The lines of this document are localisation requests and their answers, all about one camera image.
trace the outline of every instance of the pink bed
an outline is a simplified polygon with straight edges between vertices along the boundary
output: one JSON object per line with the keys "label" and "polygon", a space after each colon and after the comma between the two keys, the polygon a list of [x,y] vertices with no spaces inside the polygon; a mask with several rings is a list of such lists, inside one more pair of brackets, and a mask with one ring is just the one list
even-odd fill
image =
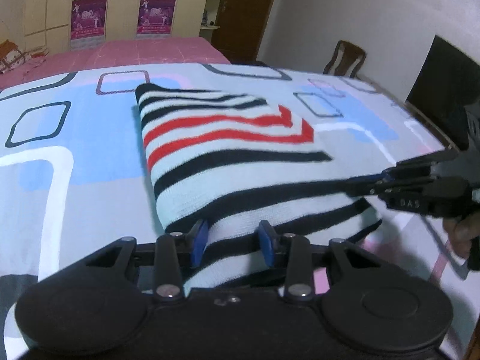
{"label": "pink bed", "polygon": [[116,40],[100,47],[34,58],[6,74],[0,74],[0,91],[61,73],[115,66],[165,63],[230,62],[203,38]]}

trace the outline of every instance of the bolt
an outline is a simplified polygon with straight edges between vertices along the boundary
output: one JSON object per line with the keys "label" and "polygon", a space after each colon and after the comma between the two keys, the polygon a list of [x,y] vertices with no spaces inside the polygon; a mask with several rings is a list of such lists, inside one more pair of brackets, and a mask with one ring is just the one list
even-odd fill
{"label": "bolt", "polygon": [[295,297],[304,298],[311,294],[311,287],[306,284],[293,284],[289,287],[289,293]]}
{"label": "bolt", "polygon": [[174,298],[180,293],[180,288],[173,284],[162,284],[157,288],[157,294],[162,298]]}

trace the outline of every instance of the human hand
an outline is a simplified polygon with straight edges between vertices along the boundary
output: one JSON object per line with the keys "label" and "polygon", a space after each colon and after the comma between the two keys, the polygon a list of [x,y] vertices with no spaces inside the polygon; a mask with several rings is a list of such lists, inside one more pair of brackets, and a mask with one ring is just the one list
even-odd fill
{"label": "human hand", "polygon": [[448,239],[455,254],[463,259],[470,255],[472,239],[480,236],[480,211],[457,222],[454,219],[444,219],[443,229],[448,234]]}

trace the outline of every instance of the television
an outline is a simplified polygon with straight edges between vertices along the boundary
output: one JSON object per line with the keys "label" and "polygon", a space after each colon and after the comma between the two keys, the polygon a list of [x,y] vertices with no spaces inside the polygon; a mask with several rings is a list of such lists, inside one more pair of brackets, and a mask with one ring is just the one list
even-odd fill
{"label": "television", "polygon": [[435,36],[406,100],[426,115],[460,150],[469,135],[480,150],[480,66]]}

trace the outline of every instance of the wooden chair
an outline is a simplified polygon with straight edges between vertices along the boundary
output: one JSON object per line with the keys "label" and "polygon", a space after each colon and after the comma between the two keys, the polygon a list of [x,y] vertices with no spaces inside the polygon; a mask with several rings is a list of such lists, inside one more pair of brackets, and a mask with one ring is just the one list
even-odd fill
{"label": "wooden chair", "polygon": [[327,66],[325,66],[325,69],[323,70],[323,74],[328,74],[330,69],[335,64],[335,61],[338,58],[338,53],[340,51],[340,48],[343,49],[343,56],[342,56],[342,60],[340,61],[340,64],[337,66],[337,68],[334,71],[334,75],[345,76],[345,74],[347,74],[347,71],[354,64],[354,62],[358,58],[360,58],[360,61],[357,63],[357,66],[354,67],[354,69],[352,70],[352,73],[350,74],[350,78],[354,79],[358,71],[362,67],[363,63],[365,62],[365,59],[367,58],[367,53],[364,50],[362,50],[360,47],[350,42],[347,42],[346,40],[338,41],[332,56],[332,60],[327,64]]}

